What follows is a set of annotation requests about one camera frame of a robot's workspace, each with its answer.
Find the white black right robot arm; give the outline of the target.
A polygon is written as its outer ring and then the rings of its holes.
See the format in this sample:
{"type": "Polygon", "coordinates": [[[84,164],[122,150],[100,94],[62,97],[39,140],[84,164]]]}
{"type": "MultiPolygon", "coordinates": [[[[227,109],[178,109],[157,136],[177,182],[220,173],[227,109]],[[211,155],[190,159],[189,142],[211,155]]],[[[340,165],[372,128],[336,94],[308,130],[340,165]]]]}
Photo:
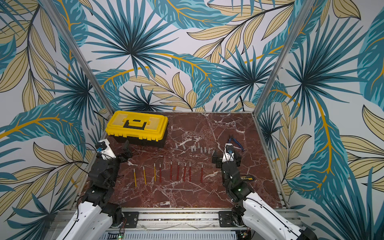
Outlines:
{"type": "Polygon", "coordinates": [[[238,155],[234,150],[213,153],[212,162],[222,171],[223,186],[235,203],[232,223],[248,227],[265,240],[316,240],[309,228],[302,229],[270,207],[256,191],[241,179],[238,155]]]}

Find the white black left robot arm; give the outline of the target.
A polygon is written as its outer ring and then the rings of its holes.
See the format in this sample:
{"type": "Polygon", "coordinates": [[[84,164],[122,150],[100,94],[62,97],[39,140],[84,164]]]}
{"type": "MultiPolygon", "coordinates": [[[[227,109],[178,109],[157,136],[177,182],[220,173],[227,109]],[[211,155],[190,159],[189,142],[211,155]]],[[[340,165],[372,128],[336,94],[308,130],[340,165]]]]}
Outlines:
{"type": "Polygon", "coordinates": [[[120,164],[133,156],[129,141],[125,141],[120,154],[113,152],[107,139],[97,142],[94,150],[96,159],[88,173],[91,185],[80,198],[75,214],[57,237],[58,240],[98,240],[109,228],[119,230],[115,240],[124,237],[127,218],[122,207],[109,200],[115,191],[120,164]]]}

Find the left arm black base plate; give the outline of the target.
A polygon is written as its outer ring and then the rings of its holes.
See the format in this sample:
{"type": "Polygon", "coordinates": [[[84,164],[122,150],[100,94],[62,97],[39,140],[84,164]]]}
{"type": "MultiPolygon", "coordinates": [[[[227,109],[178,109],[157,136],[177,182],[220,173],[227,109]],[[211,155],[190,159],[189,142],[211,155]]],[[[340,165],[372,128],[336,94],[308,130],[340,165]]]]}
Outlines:
{"type": "Polygon", "coordinates": [[[139,220],[139,212],[118,212],[113,216],[112,228],[135,229],[139,220]]]}

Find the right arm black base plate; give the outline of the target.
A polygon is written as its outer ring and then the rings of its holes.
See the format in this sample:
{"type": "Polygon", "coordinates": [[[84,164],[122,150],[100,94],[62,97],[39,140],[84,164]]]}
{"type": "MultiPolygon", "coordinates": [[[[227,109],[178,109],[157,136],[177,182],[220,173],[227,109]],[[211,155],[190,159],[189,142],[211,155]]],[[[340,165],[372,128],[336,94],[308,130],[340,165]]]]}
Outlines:
{"type": "Polygon", "coordinates": [[[244,227],[242,217],[232,211],[219,211],[219,224],[221,228],[244,227]]]}

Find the gold carving knife reversed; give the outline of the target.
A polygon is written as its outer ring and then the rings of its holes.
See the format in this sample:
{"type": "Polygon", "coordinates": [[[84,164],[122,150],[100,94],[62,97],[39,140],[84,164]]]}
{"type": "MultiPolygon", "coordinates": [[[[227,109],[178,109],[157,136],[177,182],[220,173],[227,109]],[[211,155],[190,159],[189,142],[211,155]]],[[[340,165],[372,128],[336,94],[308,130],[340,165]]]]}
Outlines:
{"type": "Polygon", "coordinates": [[[146,176],[146,169],[145,169],[145,166],[143,166],[143,179],[144,179],[144,183],[145,183],[145,185],[147,185],[147,176],[146,176]]]}

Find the gold carving knife capped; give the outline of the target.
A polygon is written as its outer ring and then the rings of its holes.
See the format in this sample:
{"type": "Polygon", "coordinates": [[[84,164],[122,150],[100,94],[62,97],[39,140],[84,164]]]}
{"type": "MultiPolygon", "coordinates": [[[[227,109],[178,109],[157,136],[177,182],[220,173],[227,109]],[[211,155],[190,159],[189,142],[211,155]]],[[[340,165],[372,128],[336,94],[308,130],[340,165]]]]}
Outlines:
{"type": "Polygon", "coordinates": [[[156,183],[157,181],[157,167],[156,167],[156,163],[154,163],[154,183],[156,183]]]}

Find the red carving knife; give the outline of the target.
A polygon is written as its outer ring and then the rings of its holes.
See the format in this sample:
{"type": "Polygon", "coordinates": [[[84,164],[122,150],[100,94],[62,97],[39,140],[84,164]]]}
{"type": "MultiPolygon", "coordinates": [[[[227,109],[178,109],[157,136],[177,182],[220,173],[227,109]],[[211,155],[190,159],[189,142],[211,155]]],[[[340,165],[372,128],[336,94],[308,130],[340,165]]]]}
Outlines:
{"type": "Polygon", "coordinates": [[[191,162],[189,162],[189,182],[192,181],[192,166],[191,166],[191,162]]]}
{"type": "Polygon", "coordinates": [[[179,175],[180,175],[180,162],[178,162],[178,165],[177,165],[177,181],[179,181],[179,175]]]}
{"type": "Polygon", "coordinates": [[[186,181],[186,174],[187,174],[187,163],[185,163],[185,165],[184,165],[183,182],[186,181]]]}
{"type": "Polygon", "coordinates": [[[173,178],[173,162],[171,161],[170,162],[170,181],[172,180],[173,178]]]}

